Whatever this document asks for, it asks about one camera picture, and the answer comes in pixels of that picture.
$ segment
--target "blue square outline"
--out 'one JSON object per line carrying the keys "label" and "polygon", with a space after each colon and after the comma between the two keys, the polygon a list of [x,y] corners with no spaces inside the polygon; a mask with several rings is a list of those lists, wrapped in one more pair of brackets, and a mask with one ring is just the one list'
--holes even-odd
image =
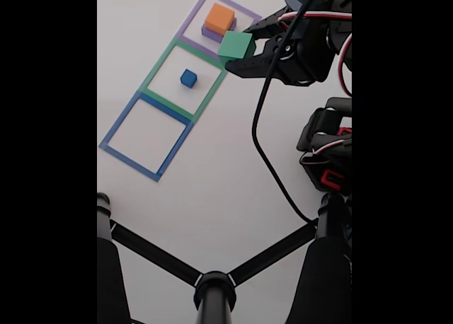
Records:
{"label": "blue square outline", "polygon": [[[185,125],[185,129],[183,132],[180,134],[178,140],[176,143],[173,145],[173,148],[170,150],[170,153],[168,153],[167,157],[165,158],[164,162],[161,164],[161,167],[157,170],[157,173],[151,172],[149,169],[143,167],[139,163],[133,161],[131,158],[126,157],[124,154],[121,154],[117,150],[113,149],[112,147],[108,146],[108,142],[112,139],[113,135],[115,135],[116,131],[118,131],[118,128],[120,128],[122,122],[125,120],[131,109],[135,106],[135,103],[138,100],[143,100],[150,104],[151,106],[157,108],[161,112],[164,112],[165,114],[169,115],[173,119],[176,119],[177,121],[181,122],[182,124]],[[189,135],[190,131],[192,130],[194,126],[194,123],[191,122],[188,118],[176,113],[174,110],[166,107],[164,104],[160,103],[159,101],[153,99],[151,96],[137,91],[135,94],[132,96],[130,101],[127,103],[125,109],[121,112],[120,116],[116,119],[115,123],[113,126],[110,128],[102,142],[99,144],[99,148],[103,149],[107,153],[111,154],[112,156],[116,157],[126,165],[129,165],[135,170],[138,170],[140,173],[146,175],[148,178],[151,178],[154,180],[156,183],[160,180],[162,175],[164,174],[165,170],[168,168],[168,165],[170,165],[170,162],[173,160],[175,157],[176,153],[178,152],[179,148],[185,141],[185,138]]]}

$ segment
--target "green tape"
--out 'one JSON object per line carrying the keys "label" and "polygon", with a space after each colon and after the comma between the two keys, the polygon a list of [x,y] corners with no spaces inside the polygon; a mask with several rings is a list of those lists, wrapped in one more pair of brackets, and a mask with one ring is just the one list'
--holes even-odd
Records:
{"label": "green tape", "polygon": [[[211,89],[207,92],[206,96],[203,98],[201,105],[198,107],[198,109],[194,115],[190,114],[187,110],[184,110],[181,107],[175,105],[171,101],[165,99],[163,96],[160,96],[156,92],[153,92],[150,89],[148,89],[149,83],[154,78],[156,73],[159,71],[162,64],[165,62],[165,60],[170,55],[171,51],[173,50],[173,48],[175,46],[183,48],[184,50],[188,51],[189,53],[194,54],[196,57],[199,57],[202,60],[205,60],[207,63],[209,63],[212,66],[215,66],[221,70],[219,76],[217,77],[216,81],[212,85]],[[157,60],[156,64],[153,66],[152,70],[149,72],[149,74],[143,81],[142,85],[140,85],[139,91],[147,94],[149,97],[159,101],[160,103],[164,104],[168,108],[170,108],[170,109],[174,110],[175,112],[181,114],[182,116],[188,118],[193,123],[196,123],[197,120],[200,119],[200,116],[203,113],[203,111],[205,110],[206,106],[210,103],[212,96],[214,96],[216,90],[219,88],[220,84],[225,79],[225,76],[227,75],[227,73],[228,72],[224,70],[224,66],[222,65],[222,63],[218,62],[217,60],[214,60],[209,55],[206,55],[205,53],[195,49],[194,47],[184,43],[183,41],[181,41],[177,38],[173,38],[172,41],[170,42],[170,44],[167,46],[167,48],[164,50],[162,55]]]}
{"label": "green tape", "polygon": [[203,111],[205,110],[207,105],[210,103],[212,97],[214,96],[214,93],[219,88],[222,81],[225,79],[225,76],[227,75],[227,73],[228,73],[227,71],[222,70],[220,75],[217,77],[217,80],[212,85],[210,91],[207,92],[205,99],[203,100],[203,102],[201,103],[199,108],[197,109],[197,112],[195,112],[195,114],[193,115],[192,122],[194,124],[198,121],[198,119],[200,119],[201,114],[203,113]]}
{"label": "green tape", "polygon": [[171,101],[168,101],[167,99],[161,97],[159,94],[156,92],[153,92],[152,90],[145,88],[142,93],[148,95],[150,98],[153,98],[154,100],[159,101],[162,105],[167,106],[168,108],[174,110],[175,112],[181,114],[182,116],[188,118],[189,120],[193,119],[193,115],[191,115],[187,110],[182,109],[181,107],[175,105]]}

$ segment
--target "stacked cubes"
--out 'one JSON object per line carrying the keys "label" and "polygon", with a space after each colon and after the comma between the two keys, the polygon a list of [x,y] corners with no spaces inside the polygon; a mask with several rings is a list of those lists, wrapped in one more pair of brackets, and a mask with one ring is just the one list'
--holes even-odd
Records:
{"label": "stacked cubes", "polygon": [[235,27],[234,11],[215,3],[207,14],[201,33],[209,39],[221,43],[225,33],[228,30],[234,30]]}

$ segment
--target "small blue cube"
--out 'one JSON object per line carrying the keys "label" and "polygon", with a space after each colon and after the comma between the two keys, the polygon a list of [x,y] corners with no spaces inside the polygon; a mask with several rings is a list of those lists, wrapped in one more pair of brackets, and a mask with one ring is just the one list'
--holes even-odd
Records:
{"label": "small blue cube", "polygon": [[186,69],[181,76],[181,83],[188,88],[192,88],[195,82],[197,82],[197,74]]}

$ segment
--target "black metal bracket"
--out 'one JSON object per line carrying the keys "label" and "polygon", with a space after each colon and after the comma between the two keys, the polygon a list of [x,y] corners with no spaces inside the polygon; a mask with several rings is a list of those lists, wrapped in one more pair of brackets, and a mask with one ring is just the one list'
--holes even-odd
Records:
{"label": "black metal bracket", "polygon": [[[316,234],[317,220],[299,228],[226,275],[233,279],[235,287],[243,284],[251,277],[313,240]],[[112,219],[110,220],[110,228],[112,229],[112,239],[114,241],[141,255],[192,287],[196,287],[200,277],[203,278],[206,275]]]}
{"label": "black metal bracket", "polygon": [[167,253],[113,220],[110,220],[110,227],[113,229],[112,239],[114,241],[117,241],[126,248],[129,248],[136,254],[141,255],[146,260],[153,262],[160,268],[166,270],[190,286],[195,287],[197,280],[202,275],[200,271],[194,269],[182,260],[179,260],[175,256]]}

